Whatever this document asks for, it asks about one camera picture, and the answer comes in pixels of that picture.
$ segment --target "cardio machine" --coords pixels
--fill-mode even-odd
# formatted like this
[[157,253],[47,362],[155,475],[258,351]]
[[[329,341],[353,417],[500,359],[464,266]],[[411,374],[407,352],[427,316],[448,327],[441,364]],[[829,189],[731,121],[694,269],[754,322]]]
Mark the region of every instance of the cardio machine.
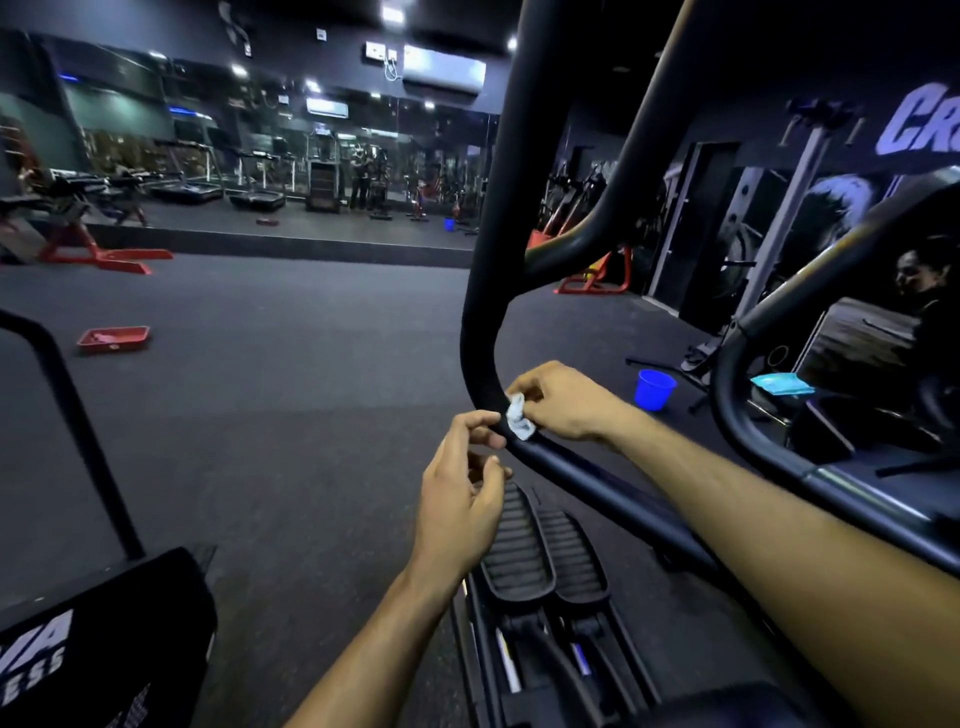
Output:
[[[174,203],[175,205],[204,205],[213,200],[220,200],[224,196],[224,181],[220,174],[220,165],[213,147],[190,139],[155,139],[156,146],[167,151],[167,155],[174,165],[178,176],[175,182],[163,182],[151,187],[151,193],[158,200]],[[174,150],[191,150],[204,158],[204,178],[201,180],[188,176],[180,166],[180,161]]]
[[[287,142],[282,137],[273,139],[273,152],[261,152],[254,150],[247,152],[238,147],[227,146],[227,135],[219,129],[210,129],[208,132],[213,138],[220,142],[220,149],[228,150],[237,157],[237,180],[243,189],[238,191],[231,190],[228,194],[230,203],[238,209],[249,209],[257,212],[276,212],[287,204],[287,196],[284,192],[277,192],[267,188],[267,168],[270,165],[277,166],[282,160],[289,157]],[[254,175],[247,175],[244,167],[244,160],[253,160],[253,163],[260,165],[261,176],[260,185],[256,185]]]
[[[534,181],[547,176],[575,87],[568,78],[556,78],[550,61],[562,58],[580,32],[576,3],[527,0],[492,166],[491,184],[498,194],[487,200],[464,303],[461,368],[476,407],[506,412],[493,351],[512,299],[582,270],[629,232],[636,223],[633,201],[656,194],[708,88],[717,52],[747,5],[684,2],[605,194],[579,226],[524,252],[538,213],[540,186]],[[921,488],[928,477],[940,478],[941,486],[955,480],[960,458],[949,431],[937,431],[917,451],[921,436],[908,418],[884,419],[863,402],[837,404],[826,396],[812,400],[811,416],[792,425],[800,443],[789,448],[770,440],[751,420],[746,373],[793,318],[825,309],[846,295],[865,267],[889,257],[904,226],[955,219],[958,202],[956,169],[904,182],[801,276],[737,321],[716,355],[709,387],[721,432],[771,482],[953,578],[960,578],[960,543],[951,535],[960,514],[901,502],[887,495],[885,482],[902,477]],[[474,725],[858,724],[841,696],[668,503],[540,433],[520,440],[503,422],[496,429],[521,462],[649,544],[665,566],[695,574],[734,598],[764,626],[821,715],[804,716],[771,685],[664,700],[622,627],[618,615],[624,605],[615,604],[616,594],[583,530],[568,514],[534,502],[513,485],[490,554],[465,580],[451,608]]]
[[33,348],[125,553],[0,611],[0,723],[187,728],[217,630],[213,547],[144,548],[57,342],[3,310],[0,329]]

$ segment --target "blue bucket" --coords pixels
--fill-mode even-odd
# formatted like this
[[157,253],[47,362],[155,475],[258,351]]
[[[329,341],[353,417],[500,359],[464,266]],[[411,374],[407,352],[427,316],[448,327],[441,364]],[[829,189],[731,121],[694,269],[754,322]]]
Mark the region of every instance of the blue bucket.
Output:
[[660,412],[670,393],[677,388],[677,380],[656,369],[641,369],[636,378],[634,402],[647,412]]

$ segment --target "red tray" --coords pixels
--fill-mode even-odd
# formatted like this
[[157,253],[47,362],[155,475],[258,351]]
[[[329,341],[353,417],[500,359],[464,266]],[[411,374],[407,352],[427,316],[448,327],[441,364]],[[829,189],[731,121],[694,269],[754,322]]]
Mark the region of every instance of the red tray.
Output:
[[92,328],[77,342],[81,353],[133,352],[142,349],[150,327]]

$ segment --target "dark gray floor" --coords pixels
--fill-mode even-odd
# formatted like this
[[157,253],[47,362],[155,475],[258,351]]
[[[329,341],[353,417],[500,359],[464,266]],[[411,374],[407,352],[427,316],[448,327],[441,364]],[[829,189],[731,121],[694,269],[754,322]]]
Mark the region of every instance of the dark gray floor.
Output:
[[404,210],[395,210],[393,220],[371,220],[366,212],[343,210],[339,215],[308,212],[303,202],[289,201],[285,207],[267,216],[280,224],[275,228],[257,225],[264,213],[238,210],[227,200],[206,205],[165,205],[144,202],[150,225],[169,230],[233,232],[251,235],[278,235],[323,240],[345,240],[353,243],[411,245],[424,248],[473,250],[475,237],[467,237],[459,229],[444,230],[444,218],[430,216],[426,222],[409,220]]
[[[202,256],[154,268],[0,268],[0,305],[68,350],[87,328],[153,327],[148,351],[71,367],[145,541],[220,547],[209,578],[221,627],[194,725],[278,726],[403,566],[421,470],[469,408],[457,353],[467,273]],[[627,396],[624,354],[676,359],[698,338],[634,298],[541,290],[513,305],[497,360],[506,380],[560,358]],[[0,362],[0,595],[28,595],[119,552],[31,355],[0,335]],[[682,386],[665,417],[728,452],[708,413],[685,414],[695,396]],[[533,473],[517,479],[581,518],[667,695],[782,677],[723,596],[664,574],[642,543]],[[467,725],[446,620],[402,724]]]

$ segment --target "air conditioner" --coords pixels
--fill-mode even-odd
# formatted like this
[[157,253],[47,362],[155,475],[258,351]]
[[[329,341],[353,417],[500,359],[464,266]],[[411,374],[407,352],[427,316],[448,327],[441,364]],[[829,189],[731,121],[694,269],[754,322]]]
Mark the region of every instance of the air conditioner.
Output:
[[482,61],[403,46],[403,81],[449,88],[477,95],[483,90],[487,65]]
[[349,109],[346,104],[329,99],[306,100],[306,110],[318,116],[332,116],[334,119],[349,119]]

